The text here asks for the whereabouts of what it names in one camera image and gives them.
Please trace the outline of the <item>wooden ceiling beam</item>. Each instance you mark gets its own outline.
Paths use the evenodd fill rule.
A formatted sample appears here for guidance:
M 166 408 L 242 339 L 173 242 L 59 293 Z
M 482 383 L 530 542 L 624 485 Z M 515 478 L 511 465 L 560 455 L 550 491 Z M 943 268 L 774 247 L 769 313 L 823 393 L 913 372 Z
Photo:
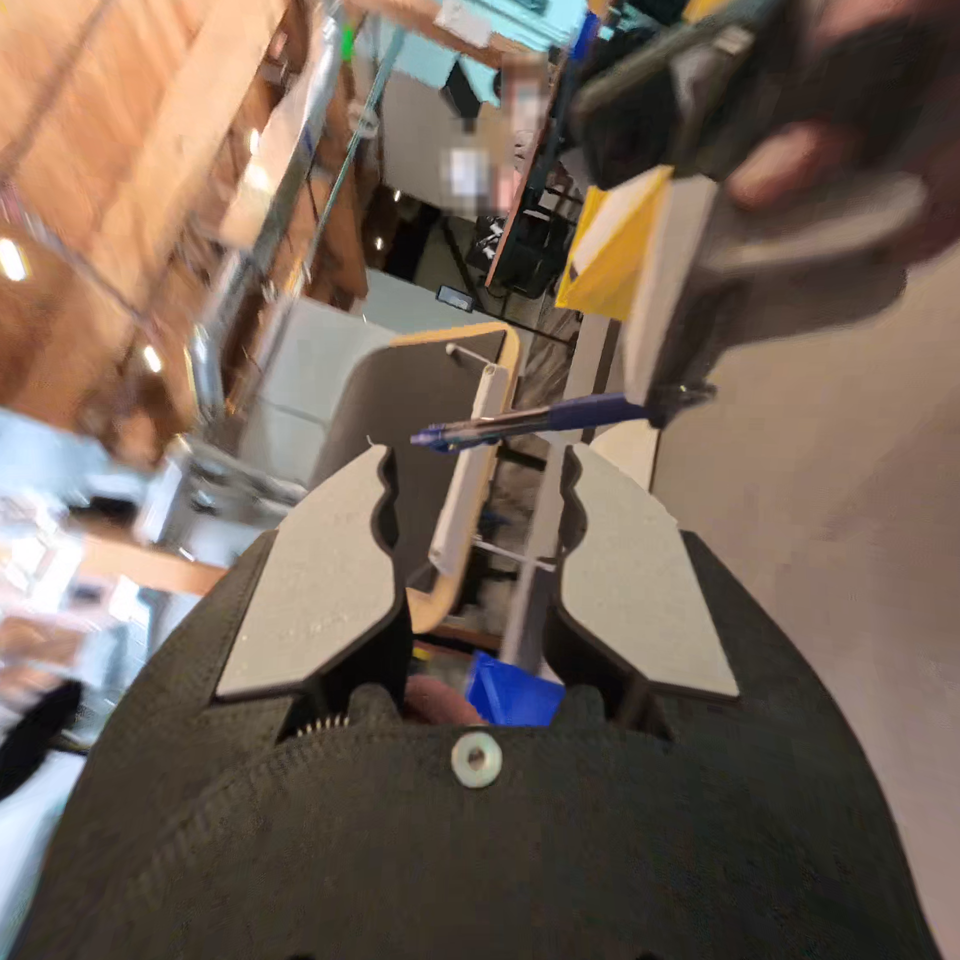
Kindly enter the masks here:
M 107 584 L 126 577 L 138 587 L 167 594 L 207 595 L 227 574 L 220 566 L 161 549 L 94 534 L 72 536 L 80 550 L 78 579 Z

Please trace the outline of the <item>yellow bin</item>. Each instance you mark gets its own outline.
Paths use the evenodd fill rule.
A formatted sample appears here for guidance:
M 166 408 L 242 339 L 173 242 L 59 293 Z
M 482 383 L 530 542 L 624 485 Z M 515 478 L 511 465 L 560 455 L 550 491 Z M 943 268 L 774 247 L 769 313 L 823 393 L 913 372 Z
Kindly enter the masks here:
M 609 190 L 588 187 L 556 307 L 628 321 L 673 174 L 658 165 Z

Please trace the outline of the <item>black office chair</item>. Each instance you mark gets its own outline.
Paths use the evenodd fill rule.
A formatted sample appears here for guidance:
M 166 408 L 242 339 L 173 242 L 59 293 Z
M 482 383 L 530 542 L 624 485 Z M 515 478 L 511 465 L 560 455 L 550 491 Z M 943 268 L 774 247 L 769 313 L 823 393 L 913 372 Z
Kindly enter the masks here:
M 546 294 L 564 269 L 570 248 L 571 222 L 556 211 L 526 209 L 504 229 L 491 284 L 529 301 Z

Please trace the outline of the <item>person's left hand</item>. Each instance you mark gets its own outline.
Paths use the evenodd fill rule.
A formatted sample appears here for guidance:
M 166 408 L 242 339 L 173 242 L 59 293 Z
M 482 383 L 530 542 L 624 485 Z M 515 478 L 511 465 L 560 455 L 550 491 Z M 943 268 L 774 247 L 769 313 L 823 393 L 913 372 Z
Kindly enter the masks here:
M 479 727 L 487 722 L 459 692 L 438 678 L 414 675 L 407 679 L 403 717 L 428 726 Z

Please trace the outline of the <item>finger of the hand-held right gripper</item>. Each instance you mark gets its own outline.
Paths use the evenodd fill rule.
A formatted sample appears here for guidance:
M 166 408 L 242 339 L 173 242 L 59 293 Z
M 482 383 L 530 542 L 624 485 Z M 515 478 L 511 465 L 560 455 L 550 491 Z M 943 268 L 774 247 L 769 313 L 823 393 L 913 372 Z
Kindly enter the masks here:
M 714 361 L 724 293 L 698 266 L 719 186 L 704 174 L 667 183 L 630 306 L 623 393 L 634 406 L 676 409 Z

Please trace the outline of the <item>blue ballpoint pen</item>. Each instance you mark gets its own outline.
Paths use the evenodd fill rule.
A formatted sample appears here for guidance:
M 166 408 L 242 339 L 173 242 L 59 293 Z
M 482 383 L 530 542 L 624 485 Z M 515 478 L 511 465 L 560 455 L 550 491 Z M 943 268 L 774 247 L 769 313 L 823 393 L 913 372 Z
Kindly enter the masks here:
M 551 405 L 467 421 L 431 425 L 410 438 L 412 446 L 441 453 L 493 446 L 513 437 L 565 433 L 646 421 L 662 427 L 662 411 L 631 403 L 620 393 L 598 393 Z

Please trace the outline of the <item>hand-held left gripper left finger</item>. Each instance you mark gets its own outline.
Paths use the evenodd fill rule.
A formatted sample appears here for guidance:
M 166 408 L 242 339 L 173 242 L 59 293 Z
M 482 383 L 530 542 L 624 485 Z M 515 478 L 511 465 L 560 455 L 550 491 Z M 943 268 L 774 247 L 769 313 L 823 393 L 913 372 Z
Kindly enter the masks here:
M 395 568 L 393 450 L 370 444 L 279 523 L 217 683 L 238 702 L 313 687 L 343 703 L 353 685 L 402 692 L 412 637 Z

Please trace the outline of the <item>large silver ceiling duct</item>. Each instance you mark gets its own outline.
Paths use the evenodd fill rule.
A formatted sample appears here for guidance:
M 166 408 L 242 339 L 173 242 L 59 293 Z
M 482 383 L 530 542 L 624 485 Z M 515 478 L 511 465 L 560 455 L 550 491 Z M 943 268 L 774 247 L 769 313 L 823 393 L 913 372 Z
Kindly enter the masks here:
M 187 349 L 197 408 L 195 434 L 211 438 L 229 416 L 223 362 L 243 307 L 262 285 L 293 225 L 301 193 L 312 186 L 327 150 L 338 175 L 354 163 L 365 109 L 350 95 L 343 71 L 356 36 L 347 2 L 299 2 L 307 25 L 303 69 L 255 139 L 215 234 L 222 264 L 198 314 Z

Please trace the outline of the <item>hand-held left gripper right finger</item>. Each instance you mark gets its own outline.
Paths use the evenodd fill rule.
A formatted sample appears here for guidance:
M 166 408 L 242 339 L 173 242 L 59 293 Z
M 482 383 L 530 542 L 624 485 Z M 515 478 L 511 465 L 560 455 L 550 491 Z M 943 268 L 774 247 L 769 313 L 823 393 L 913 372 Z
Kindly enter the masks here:
M 545 663 L 606 703 L 633 690 L 733 702 L 740 690 L 675 519 L 591 446 L 571 445 L 560 480 L 556 579 Z

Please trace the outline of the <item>large blue bin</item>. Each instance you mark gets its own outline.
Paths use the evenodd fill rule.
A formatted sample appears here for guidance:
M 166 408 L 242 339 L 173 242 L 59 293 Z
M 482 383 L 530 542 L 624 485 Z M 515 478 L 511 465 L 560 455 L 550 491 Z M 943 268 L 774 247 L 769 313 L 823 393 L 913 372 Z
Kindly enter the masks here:
M 486 723 L 501 727 L 546 727 L 565 695 L 562 684 L 483 652 L 472 659 L 464 692 L 466 702 Z

